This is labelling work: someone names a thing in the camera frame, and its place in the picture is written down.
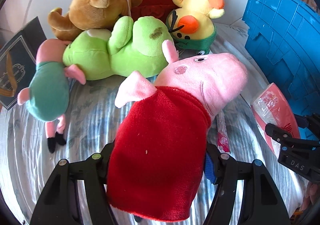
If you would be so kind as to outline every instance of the pig eye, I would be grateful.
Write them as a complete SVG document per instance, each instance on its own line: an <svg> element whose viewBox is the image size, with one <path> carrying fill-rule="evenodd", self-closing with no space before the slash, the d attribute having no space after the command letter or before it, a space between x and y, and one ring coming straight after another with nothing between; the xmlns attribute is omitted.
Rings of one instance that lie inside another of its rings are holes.
<svg viewBox="0 0 320 225"><path fill-rule="evenodd" d="M196 58L195 59L195 62L203 62L203 61L205 61L205 60L207 60L207 58L206 57L201 57L201 58Z"/></svg>

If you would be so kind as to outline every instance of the black clamp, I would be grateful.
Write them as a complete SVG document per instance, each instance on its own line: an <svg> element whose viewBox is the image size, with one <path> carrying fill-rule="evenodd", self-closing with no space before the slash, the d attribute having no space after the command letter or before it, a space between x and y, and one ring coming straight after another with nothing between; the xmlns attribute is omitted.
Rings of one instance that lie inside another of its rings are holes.
<svg viewBox="0 0 320 225"><path fill-rule="evenodd" d="M230 223L238 180L244 180L238 225L290 224L282 197L262 161L236 161L228 154L221 154L212 144L207 144L207 153L214 166L214 184L218 187L204 225Z"/></svg>
<svg viewBox="0 0 320 225"><path fill-rule="evenodd" d="M316 136L320 134L319 115L295 115L298 126L309 128ZM320 142L293 138L289 132L273 124L267 124L265 132L280 143L278 162L312 183L320 184Z"/></svg>
<svg viewBox="0 0 320 225"><path fill-rule="evenodd" d="M106 199L108 161L114 143L85 161L69 163L62 159L49 177L34 209L30 225L83 225L77 180L84 180L93 225L118 225ZM204 225L229 225L238 180L244 180L244 195L238 225L290 225L281 195L260 160L236 161L207 144L218 185Z"/></svg>
<svg viewBox="0 0 320 225"><path fill-rule="evenodd" d="M118 225L104 188L113 147L107 144L85 161L60 160L41 192L30 225L83 225L77 180L84 180L92 224Z"/></svg>

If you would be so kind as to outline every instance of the green frog plush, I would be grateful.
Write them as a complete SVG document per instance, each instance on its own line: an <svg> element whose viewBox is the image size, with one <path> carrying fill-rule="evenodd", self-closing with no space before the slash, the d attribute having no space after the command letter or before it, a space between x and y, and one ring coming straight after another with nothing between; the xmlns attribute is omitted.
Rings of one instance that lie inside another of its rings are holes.
<svg viewBox="0 0 320 225"><path fill-rule="evenodd" d="M152 16L136 22L121 17L113 31L91 29L82 32L63 54L66 66L77 65L87 80L99 80L111 75L128 77L139 71L144 77L159 74L167 66L162 43L173 41L166 25Z"/></svg>

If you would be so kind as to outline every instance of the yellow duck plush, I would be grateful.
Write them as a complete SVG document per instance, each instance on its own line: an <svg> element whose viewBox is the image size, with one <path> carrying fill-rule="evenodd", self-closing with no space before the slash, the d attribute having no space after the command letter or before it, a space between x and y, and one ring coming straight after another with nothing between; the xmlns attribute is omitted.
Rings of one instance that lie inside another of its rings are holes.
<svg viewBox="0 0 320 225"><path fill-rule="evenodd" d="M224 15L224 0L172 0L178 9L167 18L167 27L176 46L208 54L217 32L212 19Z"/></svg>

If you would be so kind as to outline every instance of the pink label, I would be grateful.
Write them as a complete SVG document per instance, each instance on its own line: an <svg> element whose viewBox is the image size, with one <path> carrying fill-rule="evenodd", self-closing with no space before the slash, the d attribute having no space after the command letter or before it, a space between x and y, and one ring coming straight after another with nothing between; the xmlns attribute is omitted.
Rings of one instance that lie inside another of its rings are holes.
<svg viewBox="0 0 320 225"><path fill-rule="evenodd" d="M217 144L220 152L230 153L228 137L225 134L218 133Z"/></svg>

